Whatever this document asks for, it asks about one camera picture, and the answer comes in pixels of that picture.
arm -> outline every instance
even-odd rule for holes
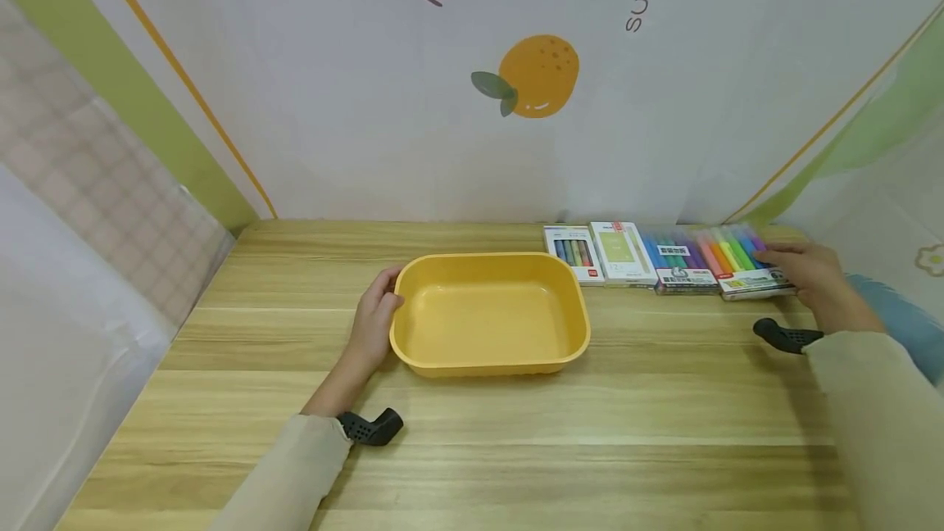
[[[882,333],[809,345],[863,529],[944,529],[944,402]]]
[[[944,402],[846,282],[836,253],[771,245],[827,334],[806,347],[867,531],[944,529]]]
[[[335,417],[352,408],[390,349],[393,312],[403,302],[393,294],[398,274],[399,269],[381,272],[361,296],[347,348],[301,413],[282,427],[210,531],[309,529],[352,445]]]

black knobby wrist device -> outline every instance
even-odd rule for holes
[[[754,322],[754,334],[763,338],[774,349],[793,352],[795,355],[800,355],[806,345],[824,337],[824,333],[818,330],[784,328],[772,318],[762,318]]]
[[[341,426],[343,426],[347,438],[361,445],[386,445],[403,428],[403,419],[393,408],[387,408],[386,411],[380,413],[373,423],[368,423],[367,420],[353,412],[344,412],[338,417],[338,420],[341,421]]]

orange line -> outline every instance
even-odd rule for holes
[[[731,219],[734,216],[738,215],[739,213],[747,209],[753,202],[756,202],[757,198],[763,195],[764,191],[768,190],[768,188],[770,188],[770,185],[774,181],[776,181],[776,179],[780,178],[780,176],[783,175],[784,172],[787,172],[787,169],[789,169],[789,167],[792,166],[793,163],[797,162],[797,159],[803,156],[803,152],[806,152],[807,150],[809,150],[809,148],[813,146],[813,144],[815,144],[816,140],[819,140],[820,138],[822,138],[822,136],[824,136],[824,134],[828,132],[828,129],[833,127],[833,123],[836,123],[839,117],[843,116],[843,114],[846,113],[846,111],[849,110],[850,107],[852,107],[852,103],[858,101],[859,97],[862,97],[863,93],[869,90],[870,86],[875,83],[875,80],[878,79],[880,76],[882,76],[882,73],[888,70],[888,67],[891,65],[891,63],[895,61],[901,55],[902,52],[905,51],[905,48],[911,45],[911,42],[915,38],[917,38],[921,30],[924,30],[924,28],[927,26],[927,23],[931,22],[931,19],[934,17],[934,15],[937,14],[940,8],[942,8],[942,5],[944,5],[944,0],[939,2],[937,4],[937,7],[934,7],[934,9],[931,11],[931,15],[928,15],[924,21],[921,21],[921,24],[918,26],[918,29],[915,29],[911,35],[908,35],[908,39],[906,39],[905,42],[902,43],[902,45],[898,49],[896,49],[895,53],[891,54],[891,57],[886,60],[886,63],[882,64],[879,70],[876,70],[875,73],[872,74],[871,78],[869,78],[869,80],[867,80],[867,82],[865,82],[865,84],[862,85],[862,88],[859,88],[859,90],[855,91],[855,95],[852,95],[850,100],[846,101],[846,104],[844,104],[843,107],[839,108],[839,110],[836,112],[836,115],[833,115],[832,117],[830,117],[830,120],[826,122],[826,125],[819,128],[819,132],[816,132],[815,134],[813,134],[813,138],[808,139],[806,141],[806,144],[803,144],[800,150],[797,150],[794,156],[790,157],[790,159],[787,160],[787,164],[784,164],[783,166],[781,166],[780,170],[775,172],[774,175],[768,179],[768,182],[764,183],[764,187],[760,188],[756,193],[754,193],[753,196],[749,198],[749,200],[747,200],[745,204],[743,204],[743,206],[740,206],[737,209],[737,211],[735,211],[732,215],[729,215],[728,218],[722,223],[727,223],[731,221]]]
[[[176,59],[174,53],[171,51],[171,48],[167,45],[167,42],[161,37],[161,34],[157,32],[157,27],[154,26],[154,23],[151,22],[150,17],[147,13],[144,13],[144,9],[141,8],[141,4],[138,3],[138,0],[125,0],[128,3],[131,10],[134,11],[134,14],[138,17],[138,21],[141,21],[142,26],[147,30],[147,34],[151,36],[151,40],[157,45],[157,48],[161,49],[161,53],[164,54],[164,58],[167,59],[167,63],[171,65],[176,75],[180,77],[181,82],[186,86],[187,90],[190,91],[193,100],[197,101],[197,104],[200,105],[200,109],[203,109],[204,115],[210,120],[210,123],[213,126],[213,129],[216,129],[216,133],[220,136],[220,139],[223,140],[223,144],[229,148],[229,152],[232,153],[232,156],[236,159],[236,162],[239,166],[242,167],[243,172],[246,172],[246,176],[249,177],[256,188],[256,191],[259,191],[259,194],[262,196],[262,200],[265,201],[266,206],[269,208],[269,213],[272,214],[273,218],[279,218],[278,214],[275,214],[275,208],[272,206],[272,200],[269,199],[269,196],[266,195],[266,190],[262,188],[262,185],[259,182],[259,179],[253,174],[252,170],[249,169],[249,165],[246,163],[246,159],[243,159],[243,156],[238,152],[234,142],[229,139],[229,135],[223,129],[223,125],[220,124],[220,121],[216,119],[216,115],[213,115],[210,105],[207,104],[207,101],[200,94],[200,91],[197,90],[197,85],[193,84],[193,80],[190,78],[190,75],[187,74],[186,70],[183,70],[183,67],[180,65],[180,60]]]

colored marker set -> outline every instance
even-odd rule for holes
[[[640,226],[639,233],[659,278],[658,293],[718,293],[712,265],[687,226]]]
[[[738,300],[795,291],[781,270],[756,259],[765,246],[749,225],[642,227],[640,234],[657,268],[659,293],[720,289],[724,299]]]
[[[547,252],[583,285],[655,288],[657,293],[721,293],[725,300],[794,293],[776,266],[754,253],[764,242],[749,225],[637,226],[594,221],[545,226]]]
[[[544,240],[547,252],[570,265],[582,285],[603,285],[606,279],[600,266],[600,257],[592,245],[592,235],[586,226],[545,226]]]

beige sleeve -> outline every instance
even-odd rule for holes
[[[210,531],[305,531],[352,443],[336,419],[293,415]]]
[[[944,529],[944,399],[887,334],[806,347],[865,531]]]

